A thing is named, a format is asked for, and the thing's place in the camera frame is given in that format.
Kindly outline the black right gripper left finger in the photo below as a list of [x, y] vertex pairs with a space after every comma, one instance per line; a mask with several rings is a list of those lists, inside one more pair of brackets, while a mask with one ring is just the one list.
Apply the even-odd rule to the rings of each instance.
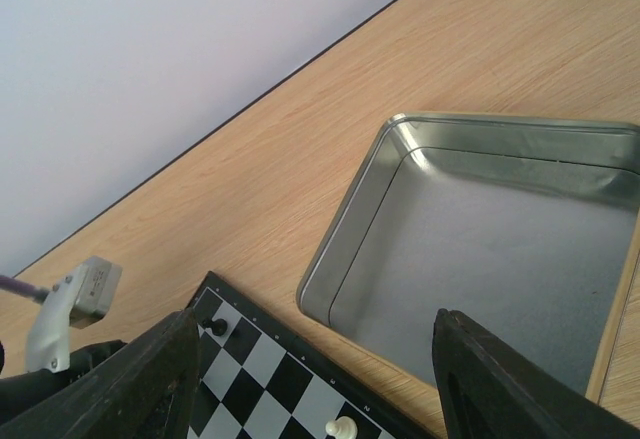
[[198, 387], [193, 309], [173, 312], [34, 407], [1, 422], [4, 438], [184, 438]]

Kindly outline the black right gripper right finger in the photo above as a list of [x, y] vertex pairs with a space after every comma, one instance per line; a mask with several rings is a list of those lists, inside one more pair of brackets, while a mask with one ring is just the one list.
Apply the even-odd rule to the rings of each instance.
[[460, 311], [437, 312], [432, 362], [450, 438], [639, 436]]

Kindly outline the black chess pawn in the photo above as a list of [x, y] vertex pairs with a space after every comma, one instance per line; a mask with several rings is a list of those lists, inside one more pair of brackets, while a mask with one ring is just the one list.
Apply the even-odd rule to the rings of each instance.
[[224, 336], [228, 330], [228, 322], [223, 318], [207, 318], [202, 322], [201, 326], [204, 329], [209, 330], [215, 337]]

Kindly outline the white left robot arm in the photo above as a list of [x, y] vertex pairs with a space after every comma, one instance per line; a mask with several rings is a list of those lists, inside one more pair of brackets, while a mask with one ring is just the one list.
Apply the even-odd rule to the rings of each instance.
[[74, 351], [61, 372], [40, 369], [1, 380], [1, 422], [7, 422], [101, 365], [127, 345], [121, 340], [91, 344]]

